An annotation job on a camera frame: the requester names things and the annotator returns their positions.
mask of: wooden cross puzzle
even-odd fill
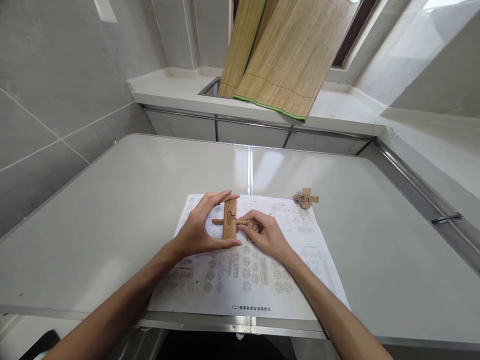
[[[247,225],[246,220],[237,220],[237,199],[225,201],[223,219],[212,219],[212,223],[223,225],[222,239],[236,239],[237,225]]]
[[[310,209],[310,203],[319,202],[319,197],[310,195],[311,192],[312,189],[310,189],[309,187],[304,187],[302,193],[295,194],[293,196],[293,199],[300,203],[302,209]]]

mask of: finger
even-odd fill
[[[249,228],[245,225],[237,225],[236,228],[240,230],[242,233],[247,235],[254,243],[259,241],[262,238],[258,232],[254,231],[253,229]]]
[[[248,227],[250,229],[253,229],[253,231],[257,231],[257,229],[259,228],[259,225],[260,223],[258,222],[258,220],[255,220],[255,219],[252,219],[248,222]]]
[[[239,197],[240,195],[238,194],[232,194],[232,190],[219,192],[207,200],[202,206],[201,212],[204,216],[207,216],[218,203],[224,203],[228,200],[238,199]]]
[[[218,194],[218,192],[207,192],[205,195],[203,195],[195,208],[201,208],[215,194]]]
[[[238,239],[215,239],[211,238],[209,247],[212,250],[225,250],[236,246],[242,246],[242,242]]]
[[[265,224],[270,221],[271,216],[257,210],[250,210],[238,220],[251,220],[251,219],[256,219],[260,224],[265,226]]]

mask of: person's left hand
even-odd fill
[[[170,241],[170,248],[174,251],[178,260],[194,254],[230,249],[231,247],[242,245],[240,240],[233,238],[213,238],[205,229],[207,217],[215,206],[239,197],[240,195],[232,194],[232,190],[225,190],[222,192],[208,192],[201,198],[198,205],[190,211],[188,219],[177,236]]]

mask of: white paper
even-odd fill
[[[203,194],[188,195],[175,235]],[[312,208],[293,200],[241,195],[237,218],[256,209],[275,217],[293,250],[313,273],[348,307],[349,303]],[[216,206],[206,221],[213,238],[222,237],[224,205]],[[180,261],[156,287],[150,311],[255,316],[316,320],[312,308],[285,267],[264,254],[239,231],[242,246],[189,256]]]

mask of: forearm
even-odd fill
[[[369,330],[293,250],[281,261],[302,289],[342,360],[392,359]]]
[[[178,262],[169,244],[62,339],[45,359],[100,359],[134,321],[160,279]]]

